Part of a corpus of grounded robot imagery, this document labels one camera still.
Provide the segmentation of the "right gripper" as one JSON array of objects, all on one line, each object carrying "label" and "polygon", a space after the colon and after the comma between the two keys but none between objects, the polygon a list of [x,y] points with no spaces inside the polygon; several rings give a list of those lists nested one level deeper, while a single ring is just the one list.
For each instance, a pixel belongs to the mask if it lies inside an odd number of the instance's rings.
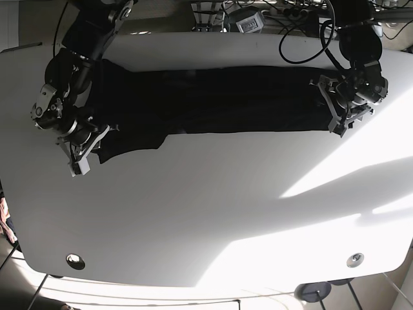
[{"label": "right gripper", "polygon": [[69,168],[89,168],[88,155],[101,147],[101,140],[118,125],[95,126],[91,122],[66,122],[56,126],[58,145],[69,159]]}]

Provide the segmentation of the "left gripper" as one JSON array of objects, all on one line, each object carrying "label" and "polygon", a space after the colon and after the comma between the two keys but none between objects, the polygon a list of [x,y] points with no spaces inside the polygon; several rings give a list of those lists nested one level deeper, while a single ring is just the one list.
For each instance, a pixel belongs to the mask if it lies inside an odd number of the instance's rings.
[{"label": "left gripper", "polygon": [[374,113],[374,109],[366,101],[356,103],[342,95],[338,88],[342,85],[339,79],[320,75],[317,79],[311,79],[310,84],[318,88],[328,106],[332,116],[328,125],[346,123],[348,129],[352,129],[355,121],[362,121],[366,114]]}]

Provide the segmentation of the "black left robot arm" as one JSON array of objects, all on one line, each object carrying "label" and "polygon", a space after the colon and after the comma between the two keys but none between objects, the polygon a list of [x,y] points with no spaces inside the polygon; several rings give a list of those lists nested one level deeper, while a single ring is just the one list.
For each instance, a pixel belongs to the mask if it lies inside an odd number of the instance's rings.
[{"label": "black left robot arm", "polygon": [[355,121],[373,113],[373,107],[388,94],[379,62],[381,40],[368,1],[323,1],[308,9],[311,24],[319,26],[322,51],[337,70],[313,81],[321,94],[321,111],[313,129],[343,136]]}]

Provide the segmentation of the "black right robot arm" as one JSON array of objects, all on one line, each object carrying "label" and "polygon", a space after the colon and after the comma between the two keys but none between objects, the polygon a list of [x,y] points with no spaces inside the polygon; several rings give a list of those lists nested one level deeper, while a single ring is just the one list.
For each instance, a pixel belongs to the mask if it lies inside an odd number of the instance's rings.
[{"label": "black right robot arm", "polygon": [[76,106],[78,95],[89,87],[94,67],[118,34],[135,1],[71,1],[79,12],[53,51],[45,83],[32,107],[31,118],[41,130],[53,130],[67,155],[73,176],[89,170],[88,155],[110,131],[93,123],[92,112]]}]

